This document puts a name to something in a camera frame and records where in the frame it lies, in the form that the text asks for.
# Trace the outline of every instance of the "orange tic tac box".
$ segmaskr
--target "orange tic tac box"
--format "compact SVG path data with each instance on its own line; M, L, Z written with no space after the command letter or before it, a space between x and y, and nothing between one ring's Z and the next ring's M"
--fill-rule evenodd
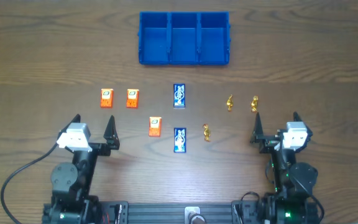
M139 100L139 90L128 89L127 90L127 108L137 108L138 100Z
M150 117L149 136L150 137L161 136L161 117Z
M114 96L113 89L102 89L100 98L101 108L112 108L112 97Z

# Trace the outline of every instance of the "wooden tabletop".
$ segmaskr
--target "wooden tabletop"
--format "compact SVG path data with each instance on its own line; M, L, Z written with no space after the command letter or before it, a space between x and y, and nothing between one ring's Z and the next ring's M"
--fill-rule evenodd
M140 11L229 11L229 65L140 65ZM184 110L172 108L173 83L186 83ZM101 88L114 89L113 109L99 107ZM140 90L137 110L126 108L128 88ZM121 148L98 159L91 188L101 200L231 202L273 192L269 155L249 144L254 95L266 133L294 111L314 131L297 161L319 171L323 222L358 222L358 0L0 0L0 189L79 113L93 142L116 118ZM160 138L148 136L150 116L162 117ZM173 153L177 126L187 128L186 154ZM71 158L57 149L12 179L6 202L16 218L40 223L51 171ZM11 223L1 203L0 223Z

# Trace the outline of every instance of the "blue and white package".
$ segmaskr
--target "blue and white package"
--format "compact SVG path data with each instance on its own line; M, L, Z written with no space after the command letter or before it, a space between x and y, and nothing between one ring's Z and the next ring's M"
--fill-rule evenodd
M185 84L173 84L173 107L184 108L185 100Z
M173 152L186 152L186 128L174 128Z

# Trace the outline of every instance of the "blue plastic bin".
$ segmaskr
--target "blue plastic bin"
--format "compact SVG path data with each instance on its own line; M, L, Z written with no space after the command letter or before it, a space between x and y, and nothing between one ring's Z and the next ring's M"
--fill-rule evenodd
M228 12L141 12L139 63L226 65L230 59Z

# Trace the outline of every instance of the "wood grain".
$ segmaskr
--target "wood grain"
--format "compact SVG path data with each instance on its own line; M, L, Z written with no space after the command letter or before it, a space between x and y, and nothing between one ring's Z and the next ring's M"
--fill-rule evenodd
M139 65L139 11L229 11L230 64ZM175 82L186 83L185 110L172 108ZM99 108L101 88L114 89L113 109ZM138 110L125 108L128 88L140 90ZM265 132L295 110L314 131L297 159L319 170L323 223L358 222L358 0L0 0L0 188L79 113L92 141L116 117L121 148L98 159L92 184L101 200L230 202L272 192L269 157L248 144L254 95ZM162 117L160 138L148 137L149 116ZM188 128L186 154L173 153L175 126ZM6 202L20 221L40 223L50 173L66 161L71 154L56 150L11 181ZM0 223L10 222L0 204Z

